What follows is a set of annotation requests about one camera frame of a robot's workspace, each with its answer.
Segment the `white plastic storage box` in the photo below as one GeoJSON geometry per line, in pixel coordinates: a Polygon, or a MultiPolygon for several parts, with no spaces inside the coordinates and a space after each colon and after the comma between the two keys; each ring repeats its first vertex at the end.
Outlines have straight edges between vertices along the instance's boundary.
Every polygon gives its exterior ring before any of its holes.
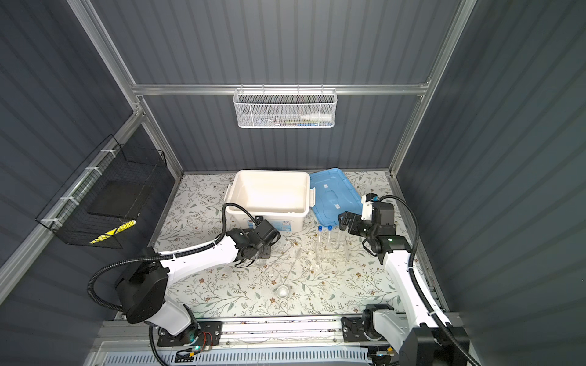
{"type": "Polygon", "coordinates": [[[306,172],[241,170],[227,187],[224,201],[248,211],[226,209],[239,228],[253,226],[250,216],[262,216],[281,232],[297,233],[315,205],[316,190],[306,172]]]}

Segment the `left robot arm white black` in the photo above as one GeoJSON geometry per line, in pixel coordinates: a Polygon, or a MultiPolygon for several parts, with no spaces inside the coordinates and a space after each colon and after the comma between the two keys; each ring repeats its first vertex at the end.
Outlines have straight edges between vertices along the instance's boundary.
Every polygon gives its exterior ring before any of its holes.
{"type": "Polygon", "coordinates": [[[225,203],[221,209],[221,233],[209,242],[158,253],[151,248],[143,255],[99,269],[89,279],[87,294],[97,305],[121,312],[130,324],[157,326],[183,345],[200,340],[201,330],[187,305],[169,296],[169,288],[192,275],[234,263],[246,268],[281,238],[279,231],[262,216],[253,216],[239,204],[225,203]],[[114,283],[119,304],[100,297],[95,285],[106,272],[122,268],[114,283]]]}

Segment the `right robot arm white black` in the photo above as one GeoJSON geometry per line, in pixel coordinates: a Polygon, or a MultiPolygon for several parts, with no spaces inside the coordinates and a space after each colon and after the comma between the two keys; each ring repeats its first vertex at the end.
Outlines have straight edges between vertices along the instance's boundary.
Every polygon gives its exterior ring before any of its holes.
{"type": "Polygon", "coordinates": [[[391,305],[369,304],[361,317],[342,317],[347,343],[382,342],[390,349],[371,349],[374,365],[477,365],[470,353],[470,339],[434,300],[415,265],[418,239],[398,235],[395,195],[369,193],[362,198],[360,214],[339,214],[341,230],[363,239],[363,248],[375,256],[392,276],[402,310],[391,305]]]}

